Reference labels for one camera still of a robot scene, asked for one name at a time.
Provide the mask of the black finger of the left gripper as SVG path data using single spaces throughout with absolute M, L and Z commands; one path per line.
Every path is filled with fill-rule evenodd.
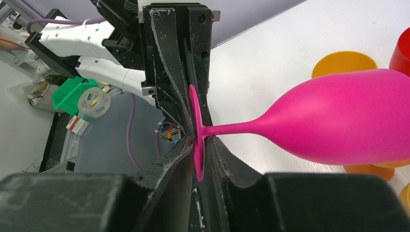
M 151 4 L 142 9 L 146 44 L 146 71 L 154 79 L 156 106 L 179 125 L 184 134 L 195 137 L 188 82 L 179 43 L 188 4 Z

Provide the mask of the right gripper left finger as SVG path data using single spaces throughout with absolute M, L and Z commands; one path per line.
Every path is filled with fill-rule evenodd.
M 135 176 L 13 174 L 0 183 L 3 232 L 185 232 L 193 140 Z

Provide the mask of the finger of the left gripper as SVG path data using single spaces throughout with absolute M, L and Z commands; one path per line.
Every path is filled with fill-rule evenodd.
M 188 85 L 196 87 L 204 122 L 209 124 L 206 95 L 212 35 L 212 11 L 202 4 L 185 4 L 187 20 L 186 65 Z

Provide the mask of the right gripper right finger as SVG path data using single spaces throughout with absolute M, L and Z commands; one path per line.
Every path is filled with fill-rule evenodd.
M 407 232 L 392 188 L 363 174 L 265 173 L 217 137 L 205 141 L 202 193 L 212 232 Z

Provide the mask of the yellow wine glass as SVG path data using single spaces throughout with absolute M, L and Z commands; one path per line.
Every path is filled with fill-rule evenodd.
M 407 216 L 410 217 L 410 183 L 407 183 L 404 188 L 399 193 L 400 202 L 407 213 Z
M 320 59 L 313 68 L 311 78 L 377 68 L 378 65 L 375 60 L 364 53 L 357 51 L 338 51 Z

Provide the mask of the magenta wine glass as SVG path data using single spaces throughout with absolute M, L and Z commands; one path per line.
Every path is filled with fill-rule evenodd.
M 205 138 L 253 133 L 302 159 L 330 165 L 396 162 L 410 157 L 410 79 L 390 69 L 330 74 L 287 91 L 255 120 L 205 126 L 196 89 L 196 174 L 204 177 Z

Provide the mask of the red wine glass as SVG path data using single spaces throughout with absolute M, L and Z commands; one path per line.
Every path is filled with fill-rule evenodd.
M 389 69 L 410 76 L 410 28 L 400 34 L 390 59 Z

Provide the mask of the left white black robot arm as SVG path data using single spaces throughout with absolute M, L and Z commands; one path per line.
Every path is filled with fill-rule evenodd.
M 26 45 L 51 69 L 107 82 L 146 98 L 195 138 L 206 108 L 212 25 L 196 0 L 95 0 L 100 19 L 71 21 L 57 9 Z

